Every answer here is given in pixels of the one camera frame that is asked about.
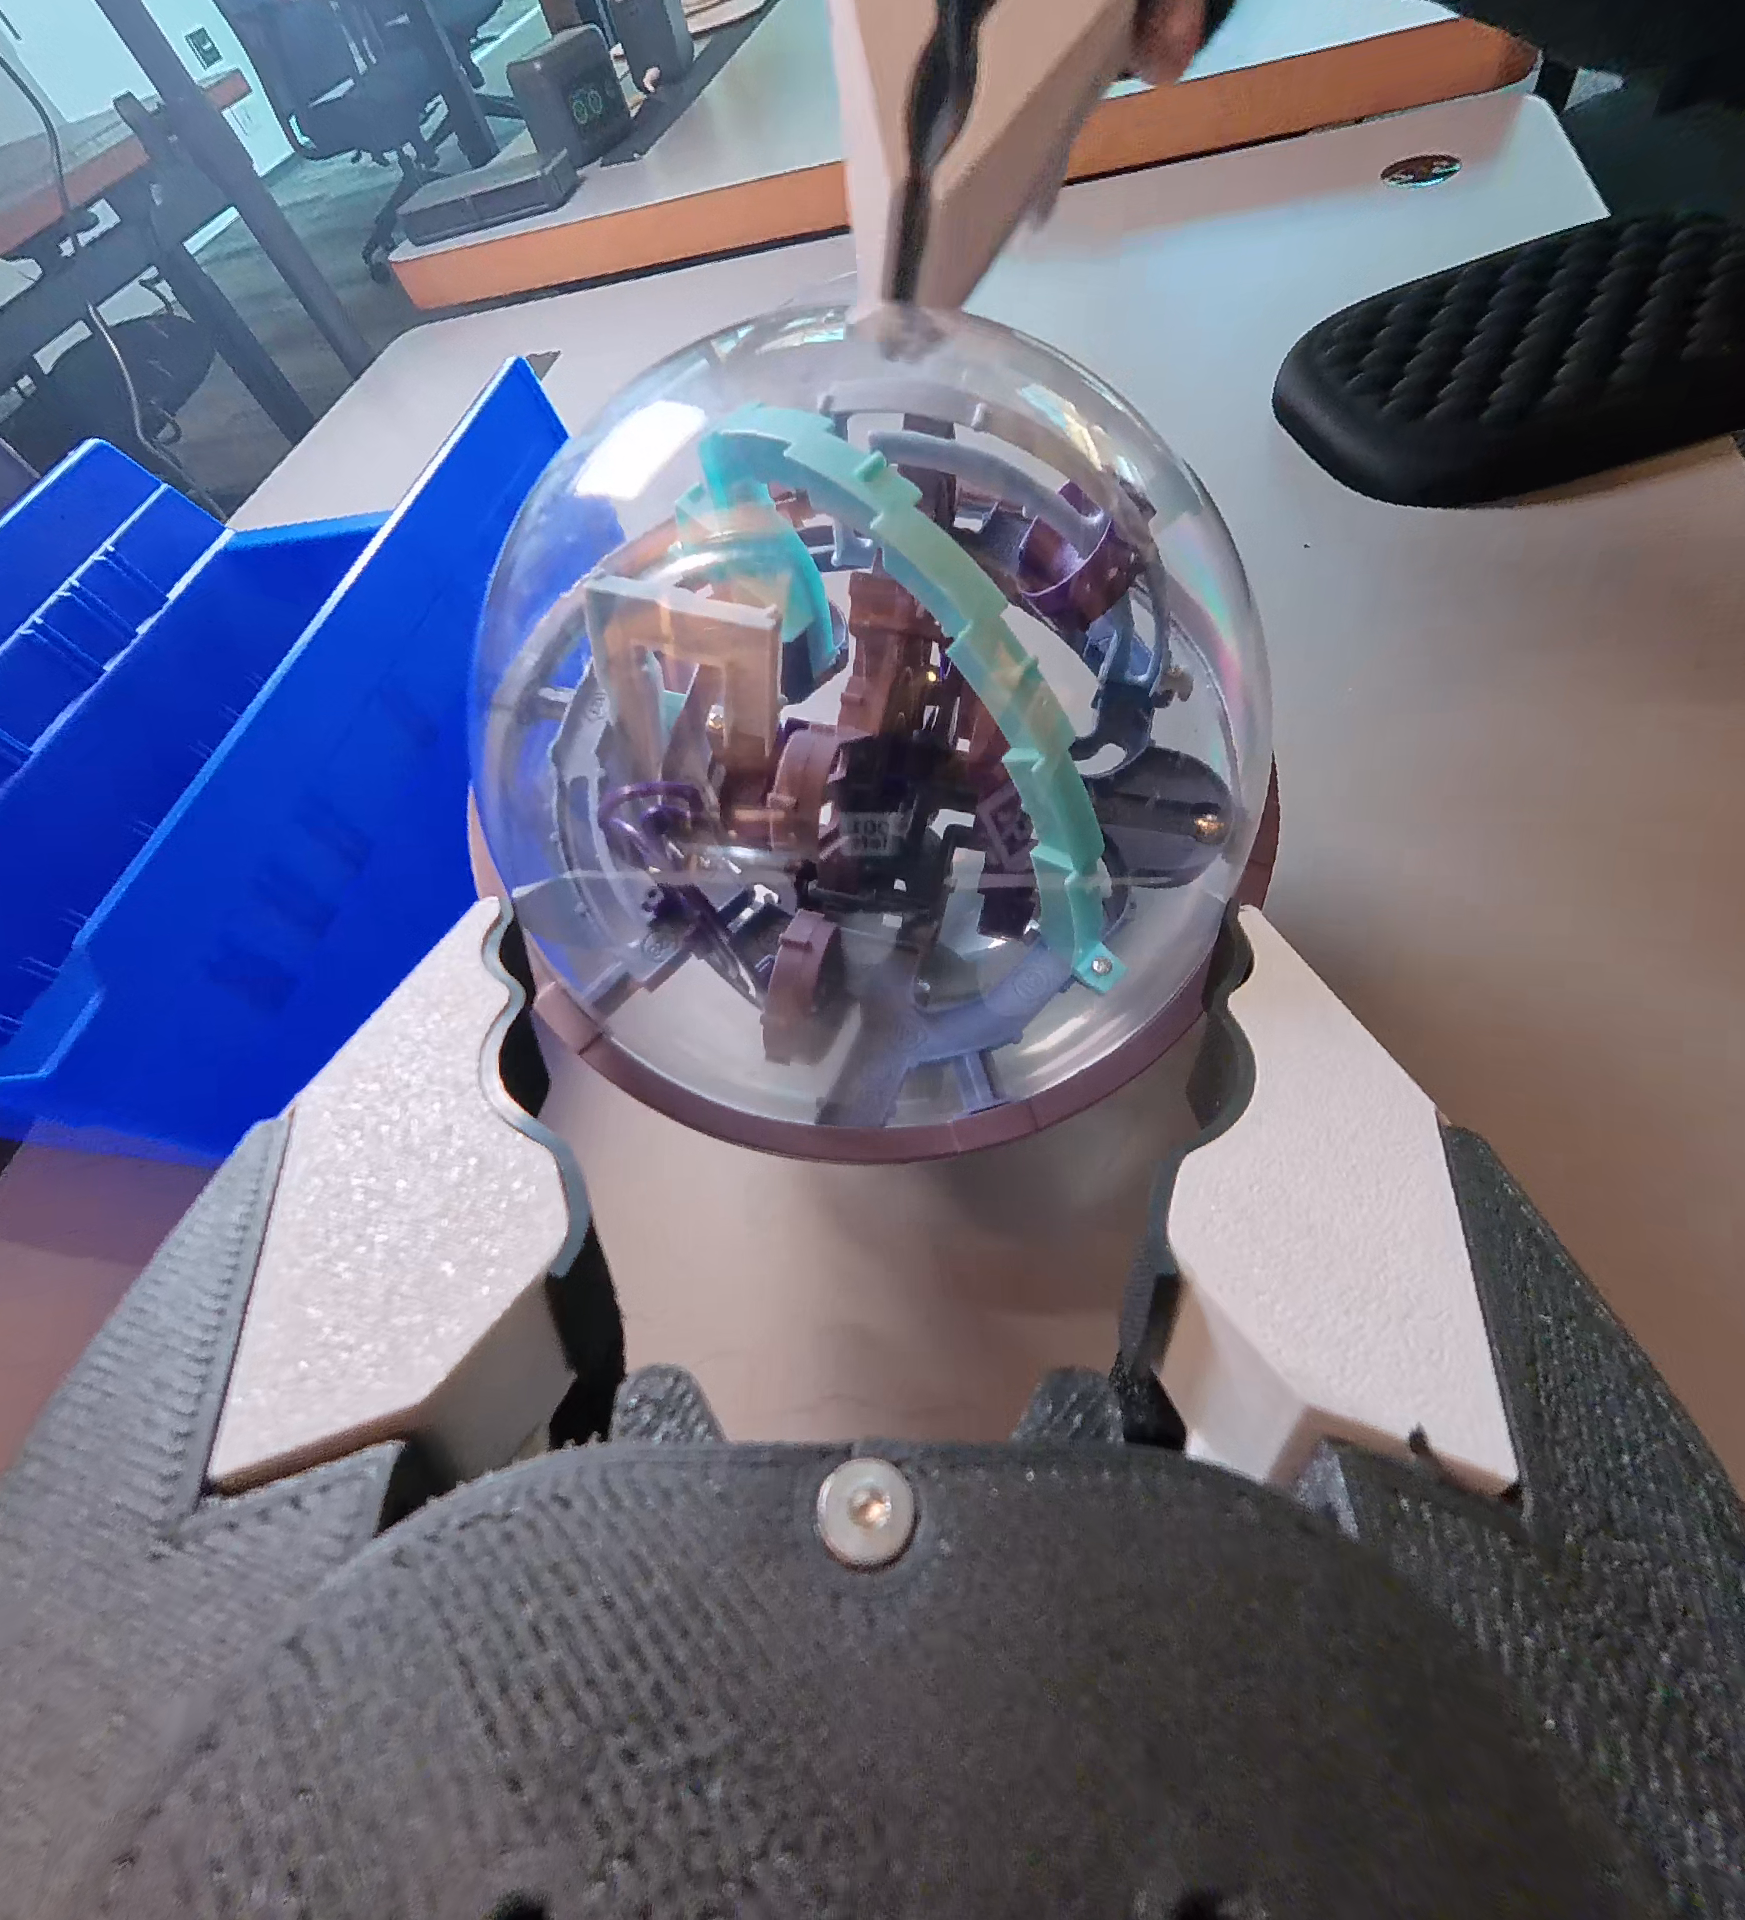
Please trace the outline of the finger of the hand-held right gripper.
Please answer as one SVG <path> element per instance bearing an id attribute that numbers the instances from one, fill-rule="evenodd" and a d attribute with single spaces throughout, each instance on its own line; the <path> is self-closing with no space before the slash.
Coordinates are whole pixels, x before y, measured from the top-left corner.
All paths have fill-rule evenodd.
<path id="1" fill-rule="evenodd" d="M 955 310 L 1132 49 L 1129 2 L 942 2 L 905 107 L 905 301 Z"/>
<path id="2" fill-rule="evenodd" d="M 931 213 L 916 145 L 920 73 L 934 58 L 936 2 L 831 2 L 832 60 L 856 291 L 868 324 L 912 301 Z"/>

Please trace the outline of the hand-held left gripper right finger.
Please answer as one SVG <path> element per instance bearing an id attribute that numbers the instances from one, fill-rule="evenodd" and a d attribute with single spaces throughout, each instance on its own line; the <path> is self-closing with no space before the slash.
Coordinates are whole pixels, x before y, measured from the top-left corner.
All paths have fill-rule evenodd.
<path id="1" fill-rule="evenodd" d="M 1321 1443 L 1484 1496 L 1519 1464 L 1433 1099 L 1228 911 L 1120 1314 L 1129 1437 L 1295 1481 Z"/>

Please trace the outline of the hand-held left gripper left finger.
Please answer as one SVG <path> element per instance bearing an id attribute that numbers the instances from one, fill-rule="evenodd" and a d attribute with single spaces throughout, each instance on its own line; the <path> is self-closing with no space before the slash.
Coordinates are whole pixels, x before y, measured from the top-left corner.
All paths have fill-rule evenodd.
<path id="1" fill-rule="evenodd" d="M 475 901 L 283 1113 L 211 1490 L 382 1442 L 484 1476 L 595 1367 L 584 1175 L 501 1074 L 509 1039 L 542 1061 L 509 925 Z"/>

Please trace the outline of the clear maze ball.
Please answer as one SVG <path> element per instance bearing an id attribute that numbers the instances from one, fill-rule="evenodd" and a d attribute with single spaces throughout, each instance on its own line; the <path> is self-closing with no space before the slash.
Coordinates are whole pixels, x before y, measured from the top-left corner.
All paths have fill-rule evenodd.
<path id="1" fill-rule="evenodd" d="M 501 545 L 475 873 L 535 1013 L 696 1131 L 917 1164 L 1204 1014 L 1269 892 L 1260 619 L 1124 396 L 964 312 L 790 306 L 612 396 Z"/>

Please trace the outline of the person's right forearm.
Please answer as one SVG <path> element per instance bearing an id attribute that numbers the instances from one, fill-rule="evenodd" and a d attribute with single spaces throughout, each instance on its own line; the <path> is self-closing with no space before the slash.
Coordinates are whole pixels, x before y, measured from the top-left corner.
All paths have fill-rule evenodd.
<path id="1" fill-rule="evenodd" d="M 1662 108 L 1745 108 L 1745 2 L 1450 2 L 1550 60 L 1645 77 Z"/>

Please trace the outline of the person's right hand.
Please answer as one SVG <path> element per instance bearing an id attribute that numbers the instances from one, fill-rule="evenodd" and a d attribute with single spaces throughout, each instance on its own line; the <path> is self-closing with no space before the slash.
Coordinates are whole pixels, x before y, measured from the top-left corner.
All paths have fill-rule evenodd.
<path id="1" fill-rule="evenodd" d="M 1129 71 L 1148 87 L 1184 78 L 1234 2 L 1138 2 Z"/>

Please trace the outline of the orange-edged desk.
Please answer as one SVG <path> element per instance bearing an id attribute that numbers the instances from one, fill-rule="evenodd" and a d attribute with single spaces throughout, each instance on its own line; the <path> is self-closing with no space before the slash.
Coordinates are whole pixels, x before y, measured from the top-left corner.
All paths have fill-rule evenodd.
<path id="1" fill-rule="evenodd" d="M 1400 110 L 1527 88 L 1539 51 L 1419 2 L 1242 2 L 1172 88 L 1120 85 L 1078 133 L 1067 178 L 1213 157 Z M 391 268 L 430 313 L 641 275 L 845 229 L 831 30 L 779 4 L 645 154 L 598 162 L 557 210 Z"/>

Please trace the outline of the black battery charger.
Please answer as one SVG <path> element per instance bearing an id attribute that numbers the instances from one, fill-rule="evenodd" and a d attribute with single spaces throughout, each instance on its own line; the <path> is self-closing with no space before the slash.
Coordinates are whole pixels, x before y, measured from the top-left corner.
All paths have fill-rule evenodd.
<path id="1" fill-rule="evenodd" d="M 696 45 L 681 2 L 609 2 L 609 11 L 626 68 L 645 96 L 687 77 Z"/>
<path id="2" fill-rule="evenodd" d="M 628 124 L 612 49 L 593 22 L 563 28 L 540 53 L 511 60 L 506 83 L 535 149 L 563 154 L 575 169 L 604 157 Z"/>

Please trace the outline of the black flat case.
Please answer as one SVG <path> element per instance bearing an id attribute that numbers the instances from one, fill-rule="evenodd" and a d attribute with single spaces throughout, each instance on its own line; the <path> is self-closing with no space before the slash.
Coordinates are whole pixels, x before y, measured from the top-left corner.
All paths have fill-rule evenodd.
<path id="1" fill-rule="evenodd" d="M 434 245 L 557 210 L 580 182 L 580 171 L 563 153 L 501 157 L 487 167 L 430 178 L 405 200 L 398 226 L 410 245 Z"/>

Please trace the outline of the blue plastic bin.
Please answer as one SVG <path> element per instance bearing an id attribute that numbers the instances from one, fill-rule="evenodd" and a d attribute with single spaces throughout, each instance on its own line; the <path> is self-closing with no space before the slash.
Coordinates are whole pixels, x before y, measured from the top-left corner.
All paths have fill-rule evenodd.
<path id="1" fill-rule="evenodd" d="M 224 1158 L 473 904 L 509 363 L 400 502 L 237 533 L 107 442 L 0 519 L 0 1137 Z"/>

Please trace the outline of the black office chair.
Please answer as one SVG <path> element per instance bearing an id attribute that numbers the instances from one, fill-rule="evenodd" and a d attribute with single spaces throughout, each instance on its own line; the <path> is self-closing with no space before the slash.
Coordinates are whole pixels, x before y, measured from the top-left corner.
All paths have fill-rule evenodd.
<path id="1" fill-rule="evenodd" d="M 419 8 L 287 2 L 272 25 L 283 56 L 283 124 L 304 154 L 398 167 L 400 184 L 362 247 L 370 279 L 391 284 L 400 213 L 442 169 L 445 91 L 421 48 Z"/>

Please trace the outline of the black textured wrist pad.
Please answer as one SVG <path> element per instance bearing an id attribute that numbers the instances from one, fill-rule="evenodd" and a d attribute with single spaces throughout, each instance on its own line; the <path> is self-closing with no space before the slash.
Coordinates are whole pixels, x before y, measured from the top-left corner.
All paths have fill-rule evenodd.
<path id="1" fill-rule="evenodd" d="M 1312 328 L 1270 410 L 1331 478 L 1411 508 L 1555 492 L 1745 429 L 1745 225 L 1605 217 Z"/>

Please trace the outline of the wooden desk black legs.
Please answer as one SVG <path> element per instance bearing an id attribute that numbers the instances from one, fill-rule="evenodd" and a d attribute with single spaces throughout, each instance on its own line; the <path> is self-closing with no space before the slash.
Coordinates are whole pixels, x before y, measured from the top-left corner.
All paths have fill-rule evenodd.
<path id="1" fill-rule="evenodd" d="M 236 210 L 347 372 L 362 374 L 375 350 L 286 218 L 248 147 L 225 124 L 225 108 L 246 93 L 246 83 L 198 85 L 149 4 L 101 2 L 99 11 L 156 95 L 148 102 L 123 95 L 73 130 L 61 126 L 45 101 L 35 101 L 41 138 L 0 149 L 0 258 L 69 235 L 73 217 L 101 200 L 124 218 L 124 189 L 149 189 L 156 169 L 170 162 L 186 178 L 205 178 L 214 210 Z"/>

